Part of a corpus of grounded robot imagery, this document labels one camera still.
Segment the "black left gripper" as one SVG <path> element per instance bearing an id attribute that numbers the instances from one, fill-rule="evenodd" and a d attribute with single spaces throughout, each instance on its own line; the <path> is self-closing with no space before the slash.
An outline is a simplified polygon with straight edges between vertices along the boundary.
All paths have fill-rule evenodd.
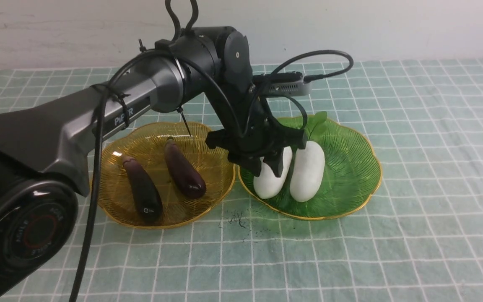
<path id="1" fill-rule="evenodd" d="M 301 126 L 289 128 L 280 123 L 271 111 L 268 98 L 282 97 L 291 101 L 301 113 Z M 307 126 L 307 112 L 305 108 L 290 96 L 260 96 L 253 108 L 249 109 L 247 119 L 249 126 L 243 127 L 242 134 L 228 129 L 215 130 L 207 134 L 205 143 L 210 149 L 222 148 L 229 151 L 237 165 L 251 172 L 253 176 L 260 176 L 262 162 L 266 163 L 274 176 L 283 174 L 283 149 L 287 146 L 303 147 L 307 141 L 304 132 Z"/>

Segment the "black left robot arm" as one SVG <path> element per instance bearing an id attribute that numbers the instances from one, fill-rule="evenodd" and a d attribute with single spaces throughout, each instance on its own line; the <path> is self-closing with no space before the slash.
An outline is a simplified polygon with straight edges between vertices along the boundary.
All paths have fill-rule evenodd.
<path id="1" fill-rule="evenodd" d="M 77 196 L 91 195 L 72 297 L 88 258 L 103 142 L 153 110 L 170 113 L 204 93 L 223 126 L 211 149 L 253 173 L 282 172 L 283 149 L 303 148 L 301 129 L 280 124 L 254 84 L 247 37 L 230 26 L 186 27 L 124 64 L 107 82 L 0 114 L 0 297 L 45 264 L 71 235 Z"/>

